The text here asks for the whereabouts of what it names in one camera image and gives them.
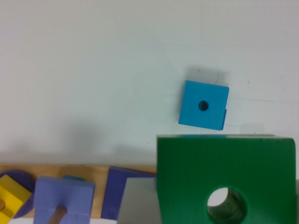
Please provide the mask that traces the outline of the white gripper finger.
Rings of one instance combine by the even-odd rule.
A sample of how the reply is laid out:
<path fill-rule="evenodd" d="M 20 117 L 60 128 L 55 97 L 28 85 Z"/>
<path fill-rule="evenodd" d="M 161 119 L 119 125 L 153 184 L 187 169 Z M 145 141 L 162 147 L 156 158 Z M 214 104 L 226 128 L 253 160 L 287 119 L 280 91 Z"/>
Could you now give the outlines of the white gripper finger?
<path fill-rule="evenodd" d="M 126 180 L 117 224 L 162 224 L 155 177 Z"/>

